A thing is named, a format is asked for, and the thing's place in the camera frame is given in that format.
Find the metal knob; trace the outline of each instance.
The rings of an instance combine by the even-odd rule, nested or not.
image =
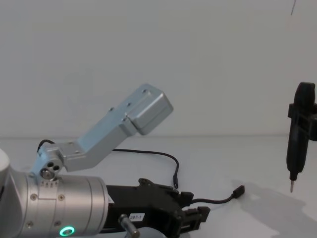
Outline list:
[[[122,214],[119,217],[119,223],[122,226],[122,228],[125,229],[127,232],[126,238],[139,238],[140,237],[140,232],[136,227],[133,225],[131,220],[128,218],[126,214]]]

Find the label sticker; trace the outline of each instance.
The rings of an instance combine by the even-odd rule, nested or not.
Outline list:
[[[109,203],[114,203],[113,199],[110,197],[109,194],[108,194],[108,201],[109,201]]]
[[[131,222],[141,222],[143,221],[145,213],[131,213],[129,219]]]

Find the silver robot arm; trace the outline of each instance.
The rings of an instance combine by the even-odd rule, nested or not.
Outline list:
[[[172,111],[161,90],[144,84],[77,140],[42,146],[32,172],[51,180],[63,167],[69,172],[95,167],[127,137],[150,133]]]
[[[0,237],[97,235],[113,203],[104,181],[58,173],[63,167],[77,171],[96,166],[124,139],[148,134],[172,111],[164,93],[145,84],[77,140],[43,145],[31,173],[15,171],[0,150]],[[135,231],[130,235],[138,237]]]

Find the black cable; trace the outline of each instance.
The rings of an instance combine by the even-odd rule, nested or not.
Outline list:
[[[233,193],[231,194],[231,196],[228,197],[227,199],[211,200],[211,199],[197,198],[197,199],[193,199],[191,204],[198,203],[198,202],[210,203],[210,204],[223,204],[223,203],[230,202],[234,198],[237,199],[237,198],[241,197],[244,194],[244,192],[245,192],[245,187],[243,185],[241,185],[238,188],[236,188],[233,191]]]
[[[42,141],[39,143],[39,146],[38,146],[38,150],[37,150],[37,152],[40,150],[40,148],[42,147],[42,145],[44,145],[45,143],[55,144],[55,142],[54,142],[54,141],[52,141],[52,140],[47,140],[47,139],[42,140]]]
[[[41,146],[44,144],[44,143],[49,143],[49,144],[55,144],[55,142],[51,141],[51,140],[42,140],[39,144],[39,147],[38,147],[38,150],[41,148]],[[163,156],[167,156],[167,157],[170,157],[173,161],[175,161],[176,163],[176,169],[175,169],[175,172],[174,172],[174,175],[173,175],[173,185],[174,185],[174,188],[175,189],[178,189],[178,177],[177,177],[177,174],[178,174],[178,170],[179,170],[179,162],[178,160],[170,155],[170,154],[167,154],[167,153],[163,153],[163,152],[158,152],[158,151],[148,151],[148,150],[130,150],[130,149],[114,149],[113,151],[116,151],[116,152],[130,152],[130,153],[139,153],[139,154],[155,154],[155,155],[163,155]]]
[[[197,199],[193,199],[191,204],[198,203],[198,202],[210,203],[210,204],[223,204],[223,203],[230,202],[231,200],[232,200],[231,196],[224,200],[211,200],[211,199],[197,198]]]

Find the metal bracket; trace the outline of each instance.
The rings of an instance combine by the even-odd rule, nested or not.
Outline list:
[[[144,84],[77,140],[42,146],[32,172],[52,180],[63,167],[68,172],[93,168],[127,137],[150,133],[172,111],[161,90]]]

